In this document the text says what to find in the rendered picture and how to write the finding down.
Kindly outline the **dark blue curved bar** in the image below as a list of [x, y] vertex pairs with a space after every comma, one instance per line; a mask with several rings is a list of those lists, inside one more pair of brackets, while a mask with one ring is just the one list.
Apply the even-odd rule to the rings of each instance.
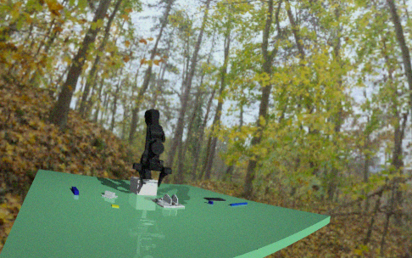
[[76, 187], [72, 187], [71, 191], [74, 193], [74, 195], [79, 195], [79, 190]]

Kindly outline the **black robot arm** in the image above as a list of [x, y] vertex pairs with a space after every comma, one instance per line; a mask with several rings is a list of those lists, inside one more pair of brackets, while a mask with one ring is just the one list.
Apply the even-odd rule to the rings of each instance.
[[161, 154], [164, 151], [164, 145], [162, 143], [165, 142], [165, 135], [162, 126], [159, 124], [159, 110], [146, 110], [144, 119], [147, 123], [148, 128], [145, 142], [145, 150], [140, 159], [140, 164], [148, 166], [149, 169], [143, 169], [142, 179], [152, 179], [152, 174], [150, 170], [153, 169], [157, 171], [159, 167], [163, 168], [164, 161], [159, 161], [159, 157], [155, 157], [155, 159], [152, 159], [152, 156], [148, 156], [148, 154]]

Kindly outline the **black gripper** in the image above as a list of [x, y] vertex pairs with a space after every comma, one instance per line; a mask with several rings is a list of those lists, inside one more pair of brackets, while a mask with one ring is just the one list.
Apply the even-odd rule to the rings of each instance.
[[[155, 157], [159, 157], [159, 154], [148, 154], [148, 156], [151, 155], [152, 159], [155, 159]], [[143, 169], [148, 169], [148, 166], [144, 166], [141, 164], [138, 164], [136, 162], [133, 163], [132, 169], [136, 170], [139, 172], [139, 175], [141, 177], [141, 181], [142, 181], [142, 175], [143, 175]], [[149, 169], [148, 169], [149, 170]], [[171, 169], [164, 167], [163, 168], [158, 168], [157, 171], [161, 171], [161, 173], [159, 173], [159, 182], [158, 182], [158, 187], [160, 185], [160, 183], [163, 181], [163, 177], [168, 176], [168, 174], [171, 174]]]

